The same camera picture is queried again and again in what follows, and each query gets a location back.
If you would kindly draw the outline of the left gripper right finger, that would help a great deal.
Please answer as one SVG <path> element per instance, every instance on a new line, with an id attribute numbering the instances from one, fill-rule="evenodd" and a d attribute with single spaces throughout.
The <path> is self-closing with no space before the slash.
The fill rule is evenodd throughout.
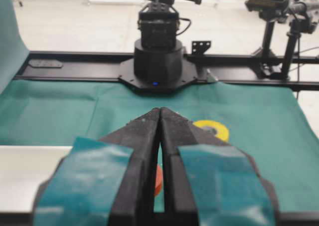
<path id="1" fill-rule="evenodd" d="M 165 211 L 174 225 L 280 224 L 274 186 L 252 156 L 166 107 L 160 129 Z"/>

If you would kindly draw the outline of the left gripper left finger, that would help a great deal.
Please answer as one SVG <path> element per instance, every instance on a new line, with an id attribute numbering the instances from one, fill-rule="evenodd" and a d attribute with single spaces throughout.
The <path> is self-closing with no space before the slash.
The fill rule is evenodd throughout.
<path id="1" fill-rule="evenodd" d="M 159 109 L 98 141 L 78 137 L 40 185 L 35 226 L 137 226 L 153 212 Z"/>

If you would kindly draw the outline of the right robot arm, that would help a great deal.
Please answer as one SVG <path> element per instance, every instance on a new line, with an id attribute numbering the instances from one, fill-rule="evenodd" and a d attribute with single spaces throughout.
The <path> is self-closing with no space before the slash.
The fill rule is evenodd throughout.
<path id="1" fill-rule="evenodd" d="M 202 0 L 188 0 L 201 4 Z M 190 84 L 212 83 L 207 74 L 200 78 L 196 65 L 185 57 L 185 49 L 176 37 L 180 35 L 179 12 L 175 0 L 149 0 L 139 11 L 133 58 L 120 63 L 118 80 L 132 88 L 171 92 Z"/>

